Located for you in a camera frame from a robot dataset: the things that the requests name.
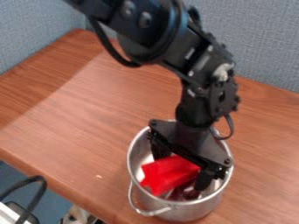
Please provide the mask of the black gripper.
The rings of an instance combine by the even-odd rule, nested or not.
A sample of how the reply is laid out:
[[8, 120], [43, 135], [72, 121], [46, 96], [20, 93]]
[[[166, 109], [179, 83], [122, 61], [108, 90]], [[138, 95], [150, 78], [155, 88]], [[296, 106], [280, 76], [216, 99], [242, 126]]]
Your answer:
[[148, 123], [148, 140], [154, 159], [176, 154], [200, 168], [195, 190], [202, 192], [214, 179], [223, 179], [232, 167], [232, 156], [226, 151], [224, 142], [214, 137], [208, 129], [191, 128], [176, 122], [152, 119]]

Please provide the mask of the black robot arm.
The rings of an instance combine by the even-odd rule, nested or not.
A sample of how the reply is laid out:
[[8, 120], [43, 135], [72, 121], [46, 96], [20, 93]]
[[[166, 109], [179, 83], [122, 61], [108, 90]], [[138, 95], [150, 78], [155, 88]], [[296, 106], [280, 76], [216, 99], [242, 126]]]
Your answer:
[[207, 143], [224, 137], [219, 119], [239, 109], [235, 61], [227, 47], [202, 28], [196, 8], [183, 0], [63, 0], [83, 13], [112, 58], [126, 67], [159, 65], [182, 81], [172, 122], [150, 122], [148, 140], [156, 159], [176, 154], [200, 167], [195, 189], [222, 179], [232, 158]]

